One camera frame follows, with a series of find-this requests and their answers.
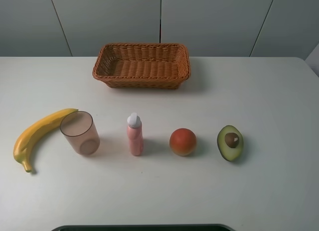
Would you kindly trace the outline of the halved avocado with pit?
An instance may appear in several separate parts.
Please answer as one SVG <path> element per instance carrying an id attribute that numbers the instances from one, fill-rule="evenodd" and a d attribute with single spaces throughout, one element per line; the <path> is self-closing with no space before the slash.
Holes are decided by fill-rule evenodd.
<path id="1" fill-rule="evenodd" d="M 221 156 L 225 160 L 233 162 L 239 158 L 243 152 L 244 139 L 236 127 L 227 125 L 218 133 L 217 146 Z"/>

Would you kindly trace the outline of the brown wicker basket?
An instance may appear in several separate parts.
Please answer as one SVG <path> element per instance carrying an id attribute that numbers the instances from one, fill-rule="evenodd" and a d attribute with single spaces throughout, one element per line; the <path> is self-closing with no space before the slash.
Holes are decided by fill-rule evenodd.
<path id="1" fill-rule="evenodd" d="M 109 43 L 93 77 L 110 88 L 177 89 L 191 76 L 187 48 L 178 43 Z"/>

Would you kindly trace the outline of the pink bottle with white cap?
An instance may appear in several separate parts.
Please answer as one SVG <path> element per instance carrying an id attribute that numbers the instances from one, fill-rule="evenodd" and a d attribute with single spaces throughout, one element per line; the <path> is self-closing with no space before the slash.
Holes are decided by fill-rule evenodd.
<path id="1" fill-rule="evenodd" d="M 142 121 L 137 113 L 131 113 L 127 118 L 127 136 L 130 152 L 134 156 L 140 156 L 144 148 Z"/>

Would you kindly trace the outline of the red orange round fruit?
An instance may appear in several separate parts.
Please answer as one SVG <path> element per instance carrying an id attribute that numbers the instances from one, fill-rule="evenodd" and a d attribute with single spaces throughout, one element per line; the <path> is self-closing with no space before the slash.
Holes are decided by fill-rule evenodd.
<path id="1" fill-rule="evenodd" d="M 195 151 L 197 145 L 196 135 L 187 128 L 175 130 L 169 139 L 169 146 L 173 153 L 179 156 L 188 156 Z"/>

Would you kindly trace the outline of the translucent pink plastic cup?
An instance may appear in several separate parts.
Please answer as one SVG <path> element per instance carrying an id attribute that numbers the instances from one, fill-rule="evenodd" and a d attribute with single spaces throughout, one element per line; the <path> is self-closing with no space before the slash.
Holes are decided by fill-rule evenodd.
<path id="1" fill-rule="evenodd" d="M 80 155 L 91 155 L 100 146 L 93 117 L 88 112 L 76 111 L 67 115 L 60 124 L 60 131 Z"/>

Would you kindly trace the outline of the yellow banana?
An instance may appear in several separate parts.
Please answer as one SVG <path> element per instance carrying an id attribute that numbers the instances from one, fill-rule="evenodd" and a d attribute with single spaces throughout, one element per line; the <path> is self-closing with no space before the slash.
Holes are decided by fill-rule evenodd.
<path id="1" fill-rule="evenodd" d="M 49 132 L 58 128 L 62 120 L 69 114 L 77 112 L 78 109 L 62 109 L 52 113 L 28 127 L 16 140 L 13 148 L 13 157 L 21 164 L 27 173 L 32 172 L 30 155 L 34 146 Z"/>

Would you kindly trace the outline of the black tray edge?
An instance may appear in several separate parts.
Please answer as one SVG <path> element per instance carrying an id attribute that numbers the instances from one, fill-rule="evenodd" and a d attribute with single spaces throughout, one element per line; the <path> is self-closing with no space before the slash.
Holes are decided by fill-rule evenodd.
<path id="1" fill-rule="evenodd" d="M 109 226 L 62 226 L 54 231 L 233 231 L 225 225 L 109 225 Z"/>

